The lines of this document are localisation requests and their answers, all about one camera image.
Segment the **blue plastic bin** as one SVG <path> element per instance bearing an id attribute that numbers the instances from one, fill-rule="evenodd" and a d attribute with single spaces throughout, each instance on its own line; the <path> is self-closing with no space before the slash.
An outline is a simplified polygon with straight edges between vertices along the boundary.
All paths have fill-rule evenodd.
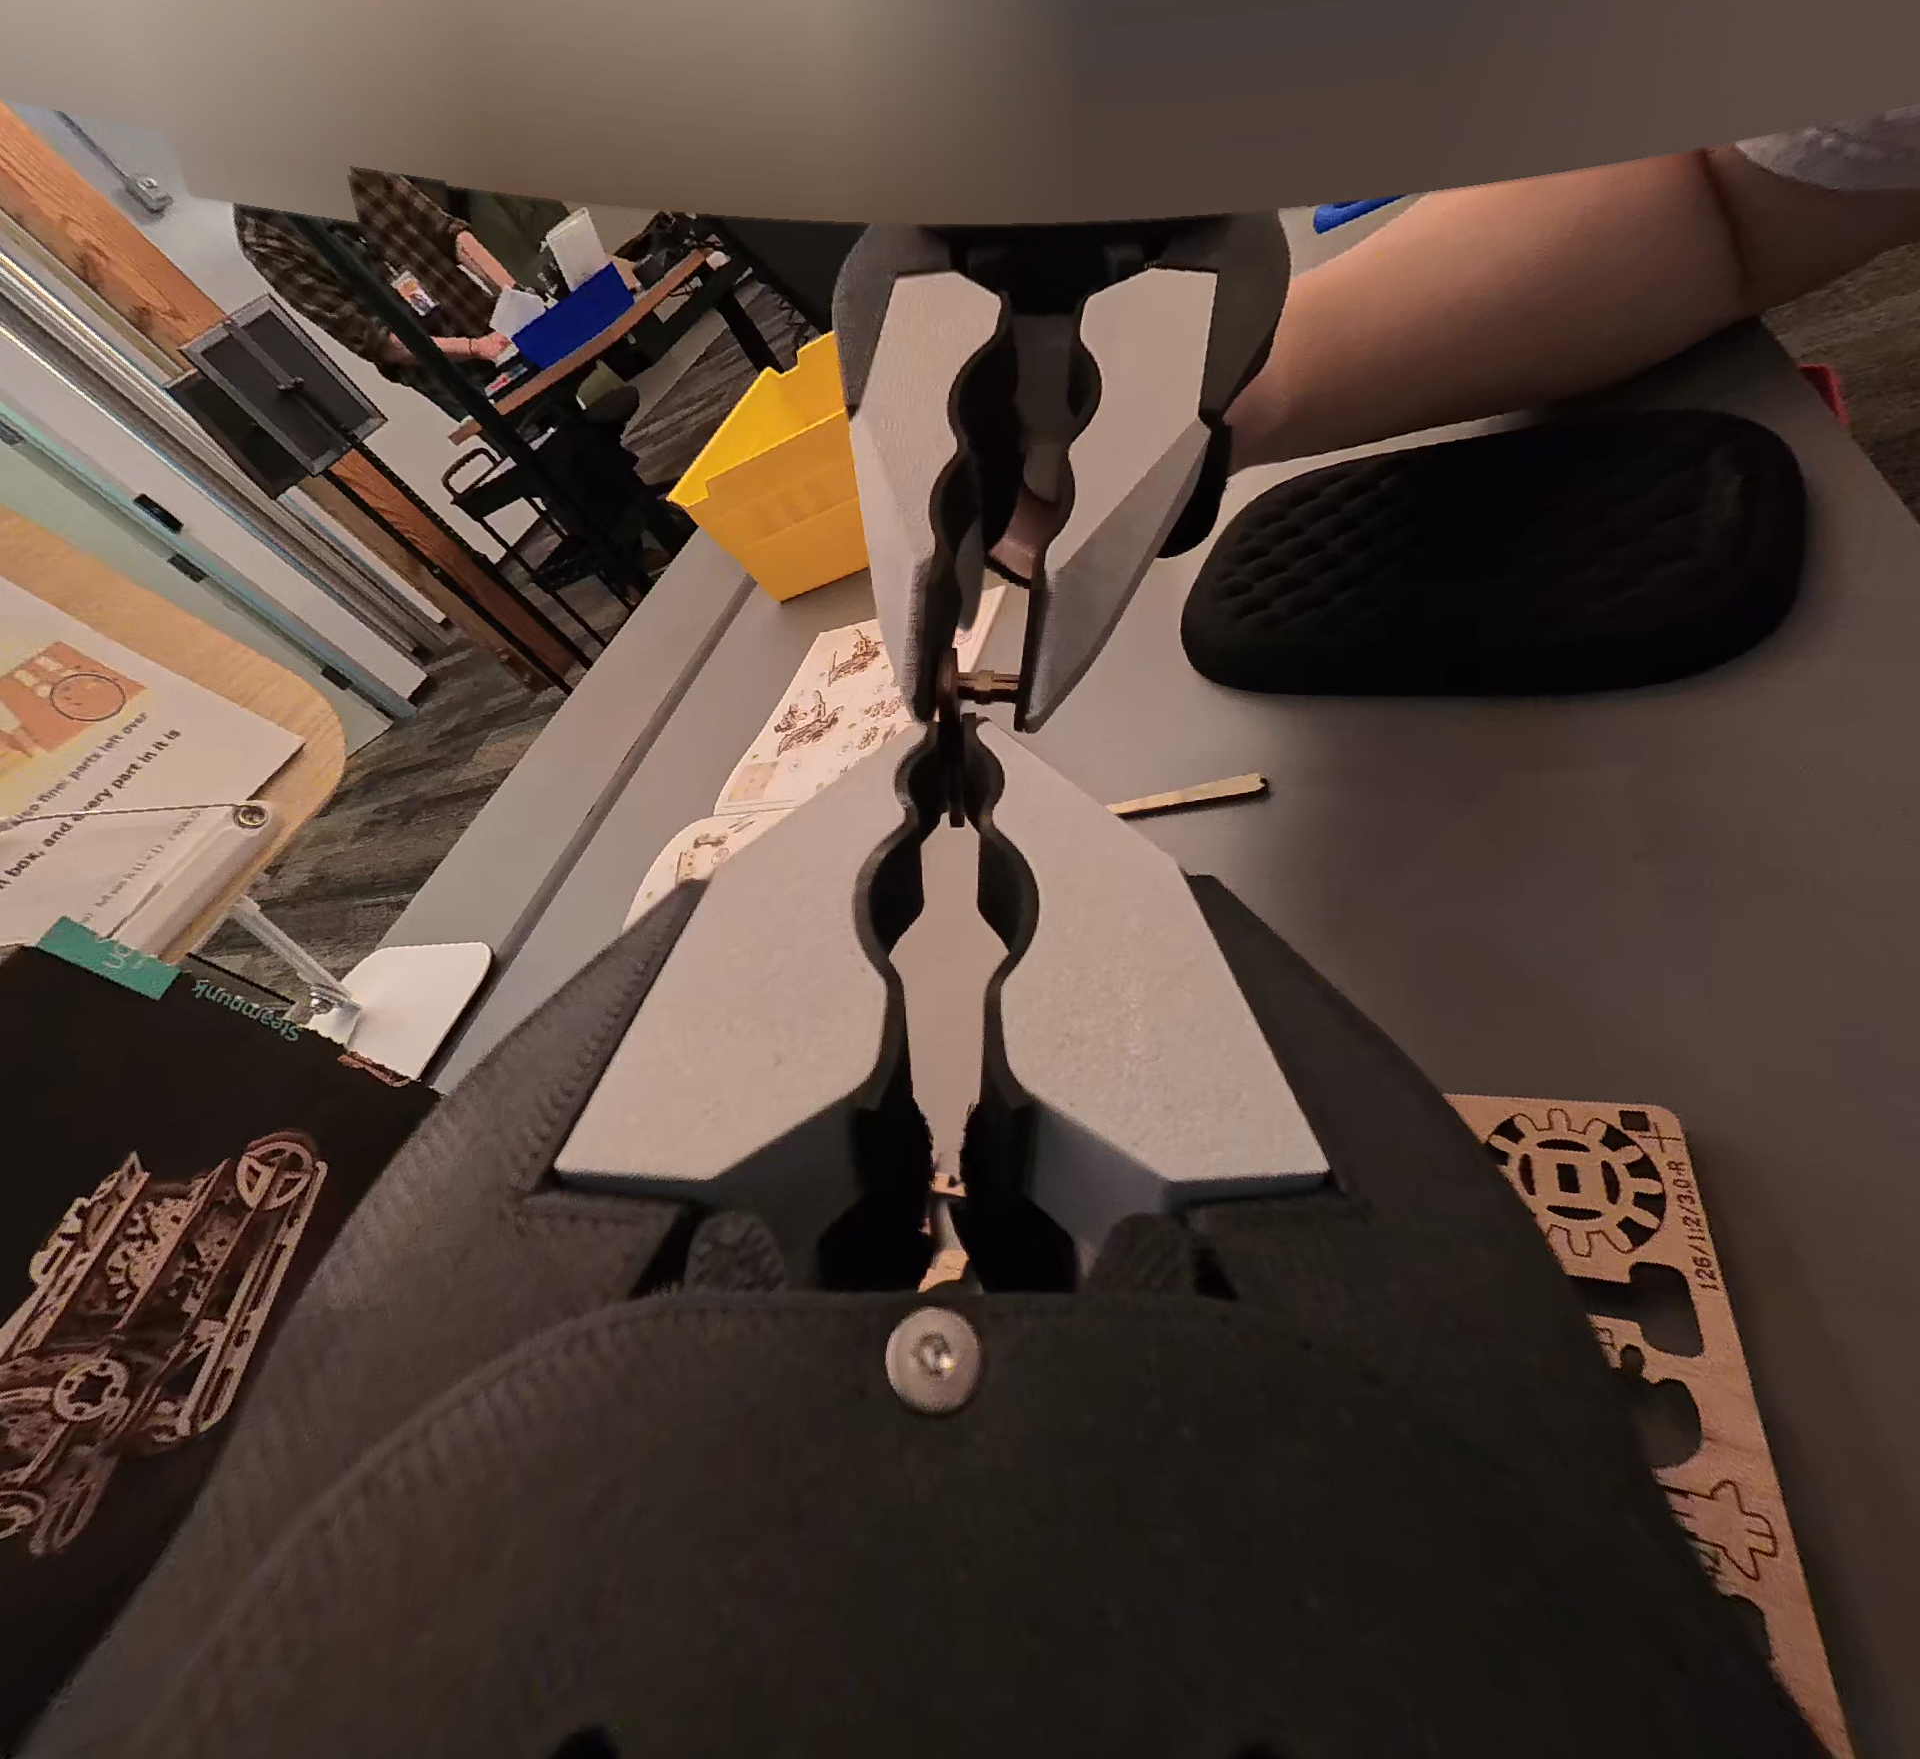
<path id="1" fill-rule="evenodd" d="M 574 285 L 558 305 L 541 310 L 526 328 L 511 330 L 518 360 L 532 370 L 558 370 L 587 349 L 602 330 L 625 324 L 638 310 L 629 263 L 608 261 L 596 277 Z"/>

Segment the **wooden table with black legs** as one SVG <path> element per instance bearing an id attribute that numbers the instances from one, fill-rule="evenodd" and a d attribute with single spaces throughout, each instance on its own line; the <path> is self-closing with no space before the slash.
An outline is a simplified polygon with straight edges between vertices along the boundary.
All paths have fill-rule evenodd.
<path id="1" fill-rule="evenodd" d="M 786 370 L 790 361 L 747 313 L 744 285 L 751 277 L 751 261 L 735 261 L 728 252 L 691 252 L 654 285 L 640 289 L 602 330 L 558 360 L 558 366 L 514 380 L 508 396 L 492 405 L 494 414 L 514 427 L 531 427 L 541 407 L 573 400 L 596 366 L 608 366 L 620 349 L 638 353 L 640 366 L 654 366 L 704 318 L 723 320 L 753 370 Z"/>

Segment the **black model kit box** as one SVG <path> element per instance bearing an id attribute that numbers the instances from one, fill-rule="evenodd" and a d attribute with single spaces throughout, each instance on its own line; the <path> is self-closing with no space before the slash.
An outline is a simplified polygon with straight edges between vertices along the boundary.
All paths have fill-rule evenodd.
<path id="1" fill-rule="evenodd" d="M 3 1754 L 210 1480 L 306 1285 L 440 1092 L 98 941 L 3 955 Z"/>

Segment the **small wooden lever part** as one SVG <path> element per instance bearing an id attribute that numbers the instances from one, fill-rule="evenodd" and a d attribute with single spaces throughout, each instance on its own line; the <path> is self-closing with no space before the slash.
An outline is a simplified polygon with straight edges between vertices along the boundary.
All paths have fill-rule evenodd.
<path id="1" fill-rule="evenodd" d="M 942 773 L 942 808 L 951 827 L 970 824 L 968 814 L 968 704 L 1016 704 L 1022 674 L 1008 671 L 963 671 L 958 653 L 945 654 L 935 681 L 935 757 Z"/>

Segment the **person's right forearm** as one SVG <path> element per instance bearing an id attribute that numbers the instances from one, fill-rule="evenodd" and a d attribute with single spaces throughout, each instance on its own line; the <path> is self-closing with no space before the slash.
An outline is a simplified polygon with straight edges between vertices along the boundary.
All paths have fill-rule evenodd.
<path id="1" fill-rule="evenodd" d="M 1312 267 L 1232 471 L 1627 380 L 1916 244 L 1916 108 L 1421 196 Z"/>

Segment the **person's right hand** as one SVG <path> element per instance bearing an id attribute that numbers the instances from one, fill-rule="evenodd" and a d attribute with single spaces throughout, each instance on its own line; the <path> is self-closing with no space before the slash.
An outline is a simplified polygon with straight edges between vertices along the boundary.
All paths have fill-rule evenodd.
<path id="1" fill-rule="evenodd" d="M 1006 523 L 992 542 L 992 566 L 1003 580 L 1030 585 L 1067 516 L 1069 437 L 1038 429 L 1022 451 L 1022 479 L 1008 494 Z"/>

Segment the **long wooden stick part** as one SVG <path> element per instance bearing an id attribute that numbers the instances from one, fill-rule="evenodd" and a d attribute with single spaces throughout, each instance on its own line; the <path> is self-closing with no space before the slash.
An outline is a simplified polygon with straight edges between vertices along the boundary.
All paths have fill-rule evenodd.
<path id="1" fill-rule="evenodd" d="M 1199 782 L 1199 786 L 1186 786 L 1186 789 L 1147 794 L 1134 801 L 1115 801 L 1106 811 L 1113 811 L 1115 819 L 1153 819 L 1153 814 L 1236 808 L 1236 802 L 1266 801 L 1269 794 L 1274 794 L 1269 776 L 1238 773 L 1238 776 Z"/>

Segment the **yellow plastic bin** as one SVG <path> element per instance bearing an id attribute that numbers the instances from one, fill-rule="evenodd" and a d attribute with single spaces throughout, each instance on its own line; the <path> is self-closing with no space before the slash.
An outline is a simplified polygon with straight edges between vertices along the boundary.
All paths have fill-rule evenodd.
<path id="1" fill-rule="evenodd" d="M 776 603 L 868 566 L 833 337 L 753 379 L 672 502 Z"/>

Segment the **black chair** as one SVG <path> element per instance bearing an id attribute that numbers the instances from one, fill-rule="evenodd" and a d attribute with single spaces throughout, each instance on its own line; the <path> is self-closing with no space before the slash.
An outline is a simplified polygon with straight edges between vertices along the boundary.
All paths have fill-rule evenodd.
<path id="1" fill-rule="evenodd" d="M 596 405 L 548 405 L 531 466 L 471 442 L 447 470 L 447 490 L 485 525 L 508 508 L 532 512 L 532 530 L 508 550 L 546 596 L 559 597 L 565 585 L 600 580 L 620 603 L 638 603 L 654 580 L 653 551 L 672 563 L 691 546 L 694 523 L 640 475 L 625 446 L 634 414 L 634 385 Z"/>

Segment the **black wrist rest pad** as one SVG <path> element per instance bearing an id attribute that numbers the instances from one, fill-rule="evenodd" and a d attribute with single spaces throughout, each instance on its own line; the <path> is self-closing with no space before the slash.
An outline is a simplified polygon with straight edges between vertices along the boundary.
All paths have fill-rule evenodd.
<path id="1" fill-rule="evenodd" d="M 1576 698 L 1708 674 L 1802 589 L 1810 494 L 1773 429 L 1609 412 L 1274 484 L 1221 530 L 1182 645 L 1274 698 Z"/>

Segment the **open instruction booklet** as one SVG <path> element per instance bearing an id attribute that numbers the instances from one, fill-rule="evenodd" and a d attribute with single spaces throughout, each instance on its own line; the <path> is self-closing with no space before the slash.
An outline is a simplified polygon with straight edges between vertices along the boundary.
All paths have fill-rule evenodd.
<path id="1" fill-rule="evenodd" d="M 772 717 L 719 789 L 711 811 L 653 861 L 620 931 L 634 931 L 677 882 L 711 880 L 744 844 L 786 824 L 912 725 L 880 622 L 824 634 Z"/>

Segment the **printed paper sign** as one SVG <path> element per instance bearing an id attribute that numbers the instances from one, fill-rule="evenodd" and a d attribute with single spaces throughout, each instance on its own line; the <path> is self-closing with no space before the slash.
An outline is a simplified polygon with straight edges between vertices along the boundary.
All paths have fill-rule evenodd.
<path id="1" fill-rule="evenodd" d="M 3 584 L 3 945 L 170 945 L 266 842 L 300 737 Z"/>

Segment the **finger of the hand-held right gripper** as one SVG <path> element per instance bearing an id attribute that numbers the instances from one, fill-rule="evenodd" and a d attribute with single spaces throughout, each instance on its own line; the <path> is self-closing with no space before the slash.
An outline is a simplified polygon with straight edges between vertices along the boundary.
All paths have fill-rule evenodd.
<path id="1" fill-rule="evenodd" d="M 1030 585 L 1022 733 L 1041 733 L 1085 678 L 1193 499 L 1213 442 L 1213 310 L 1214 275 L 1195 267 L 1151 267 L 1083 305 L 1097 400 L 1067 446 L 1063 517 Z"/>
<path id="2" fill-rule="evenodd" d="M 845 289 L 845 412 L 873 605 L 898 695 L 935 719 L 951 641 L 982 596 L 982 502 L 958 391 L 1003 330 L 1003 297 L 958 269 Z"/>

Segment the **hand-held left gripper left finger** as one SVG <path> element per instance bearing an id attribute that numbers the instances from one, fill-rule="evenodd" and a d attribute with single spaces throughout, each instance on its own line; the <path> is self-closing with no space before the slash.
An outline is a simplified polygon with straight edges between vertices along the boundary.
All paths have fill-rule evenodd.
<path id="1" fill-rule="evenodd" d="M 753 1216 L 799 1287 L 926 1278 L 928 1126 L 893 947 L 926 907 L 928 737 L 898 733 L 691 888 L 559 1186 Z"/>

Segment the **white rounded plate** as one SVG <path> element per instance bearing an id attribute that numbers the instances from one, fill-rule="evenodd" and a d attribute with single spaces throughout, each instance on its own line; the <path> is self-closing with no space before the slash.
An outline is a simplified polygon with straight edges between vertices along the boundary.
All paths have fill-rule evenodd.
<path id="1" fill-rule="evenodd" d="M 342 974 L 357 1014 L 338 1044 L 376 1070 L 418 1079 L 489 974 L 492 947 L 485 941 L 376 947 Z"/>

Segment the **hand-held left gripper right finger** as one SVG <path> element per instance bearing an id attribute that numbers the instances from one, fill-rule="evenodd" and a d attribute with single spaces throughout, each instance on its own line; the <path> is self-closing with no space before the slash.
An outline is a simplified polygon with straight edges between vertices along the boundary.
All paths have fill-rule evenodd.
<path id="1" fill-rule="evenodd" d="M 1069 1292 L 1115 1221 L 1313 1192 L 1330 1159 L 1174 857 L 968 719 L 986 987 L 963 1248 L 992 1292 Z"/>

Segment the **laser-cut wooden parts sheet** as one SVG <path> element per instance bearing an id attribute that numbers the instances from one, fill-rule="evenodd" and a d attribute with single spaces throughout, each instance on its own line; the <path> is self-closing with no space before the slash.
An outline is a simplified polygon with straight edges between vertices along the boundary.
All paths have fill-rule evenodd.
<path id="1" fill-rule="evenodd" d="M 1419 1092 L 1335 1101 L 1355 1200 L 1195 1218 L 1223 1311 L 1298 1353 L 1419 1380 L 1482 1428 L 1519 1412 L 1566 1455 L 1596 1385 L 1571 1385 L 1586 1313 L 1621 1391 L 1683 1412 L 1654 1476 L 1830 1754 L 1852 1754 L 1781 1470 L 1745 1366 L 1693 1150 L 1659 1106 Z"/>

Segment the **rounded wooden table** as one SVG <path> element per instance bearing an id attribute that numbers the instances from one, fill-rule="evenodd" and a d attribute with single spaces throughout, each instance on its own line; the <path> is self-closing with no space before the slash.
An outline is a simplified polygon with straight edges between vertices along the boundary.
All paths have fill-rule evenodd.
<path id="1" fill-rule="evenodd" d="M 3 512 L 3 584 L 22 585 L 26 596 L 83 622 L 83 629 L 300 737 L 300 753 L 258 794 L 258 802 L 276 811 L 266 842 L 170 945 L 145 951 L 155 960 L 178 960 L 236 909 L 236 901 L 334 795 L 348 770 L 342 725 L 334 710 L 283 663 L 269 663 L 201 618 L 127 580 L 108 560 L 13 512 Z"/>

